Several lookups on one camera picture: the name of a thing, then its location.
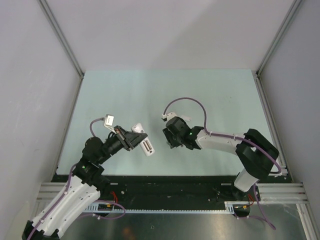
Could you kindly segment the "white remote control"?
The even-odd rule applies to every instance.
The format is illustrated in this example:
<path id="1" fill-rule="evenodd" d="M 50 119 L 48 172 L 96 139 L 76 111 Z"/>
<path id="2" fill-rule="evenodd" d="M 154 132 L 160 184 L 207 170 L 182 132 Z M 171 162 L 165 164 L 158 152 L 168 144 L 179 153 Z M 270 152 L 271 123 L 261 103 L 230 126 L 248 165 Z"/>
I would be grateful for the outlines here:
<path id="1" fill-rule="evenodd" d="M 134 133 L 142 133 L 142 134 L 145 133 L 145 130 L 141 123 L 136 123 L 135 125 L 133 125 L 131 127 L 131 130 Z M 148 136 L 139 145 L 147 157 L 150 157 L 155 153 L 155 149 Z"/>

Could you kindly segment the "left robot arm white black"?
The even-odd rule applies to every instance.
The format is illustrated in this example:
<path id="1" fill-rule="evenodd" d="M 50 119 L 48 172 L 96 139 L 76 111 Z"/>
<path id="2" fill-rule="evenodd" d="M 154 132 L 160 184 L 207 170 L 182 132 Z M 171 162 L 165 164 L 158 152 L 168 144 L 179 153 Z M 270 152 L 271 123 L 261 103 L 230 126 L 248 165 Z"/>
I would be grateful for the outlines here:
<path id="1" fill-rule="evenodd" d="M 140 123 L 130 131 L 115 126 L 105 141 L 96 136 L 89 138 L 81 159 L 70 169 L 65 187 L 41 213 L 26 223 L 22 239 L 59 240 L 90 204 L 110 196 L 110 183 L 102 175 L 102 164 L 120 150 L 133 150 L 147 138 Z"/>

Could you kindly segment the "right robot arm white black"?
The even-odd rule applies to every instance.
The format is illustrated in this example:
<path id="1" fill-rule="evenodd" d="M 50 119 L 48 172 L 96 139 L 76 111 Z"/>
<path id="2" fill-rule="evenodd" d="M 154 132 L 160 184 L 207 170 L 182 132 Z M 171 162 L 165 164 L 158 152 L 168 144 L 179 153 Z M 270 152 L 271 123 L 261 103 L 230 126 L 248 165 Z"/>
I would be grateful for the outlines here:
<path id="1" fill-rule="evenodd" d="M 238 136 L 209 132 L 202 126 L 190 128 L 178 116 L 167 116 L 164 122 L 162 132 L 172 149 L 180 146 L 189 150 L 212 149 L 238 156 L 243 170 L 230 187 L 230 194 L 237 201 L 247 197 L 252 186 L 267 178 L 276 165 L 278 149 L 256 129 L 250 128 Z"/>

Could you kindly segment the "white battery compartment cover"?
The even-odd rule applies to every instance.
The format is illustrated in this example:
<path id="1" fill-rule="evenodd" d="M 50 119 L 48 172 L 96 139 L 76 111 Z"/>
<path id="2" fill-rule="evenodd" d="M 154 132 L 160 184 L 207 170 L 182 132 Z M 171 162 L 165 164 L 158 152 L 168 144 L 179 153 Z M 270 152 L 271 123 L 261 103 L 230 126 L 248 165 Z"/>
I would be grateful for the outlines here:
<path id="1" fill-rule="evenodd" d="M 181 115 L 180 116 L 184 121 L 187 121 L 187 122 L 190 122 L 192 119 L 188 116 L 185 116 L 185 115 Z"/>

